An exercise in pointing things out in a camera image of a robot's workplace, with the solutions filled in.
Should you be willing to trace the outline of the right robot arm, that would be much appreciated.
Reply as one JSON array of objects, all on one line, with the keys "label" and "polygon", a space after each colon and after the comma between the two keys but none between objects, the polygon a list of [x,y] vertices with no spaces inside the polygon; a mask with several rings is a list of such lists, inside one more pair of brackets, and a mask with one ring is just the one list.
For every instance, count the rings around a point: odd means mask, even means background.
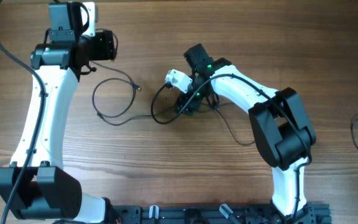
[{"label": "right robot arm", "polygon": [[184,58],[191,75],[171,69],[165,77],[169,87],[181,91],[175,112],[192,115],[203,100],[217,108],[221,96],[245,111],[257,150],[272,168],[274,209],[287,222],[300,220],[306,206],[304,169],[312,162],[316,134],[298,93],[253,81],[229,60],[214,60],[201,44],[189,48]]}]

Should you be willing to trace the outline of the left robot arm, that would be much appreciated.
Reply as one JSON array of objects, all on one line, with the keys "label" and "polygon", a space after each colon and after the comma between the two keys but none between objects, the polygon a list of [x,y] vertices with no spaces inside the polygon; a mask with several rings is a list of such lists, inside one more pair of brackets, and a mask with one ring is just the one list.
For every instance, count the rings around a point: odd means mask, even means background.
[{"label": "left robot arm", "polygon": [[9,166],[0,167],[4,214],[19,220],[120,223],[107,198],[84,193],[64,171],[62,154],[68,110],[83,67],[115,58],[113,34],[96,31],[93,2],[55,2],[48,8],[50,27],[27,66],[33,86],[21,141]]}]

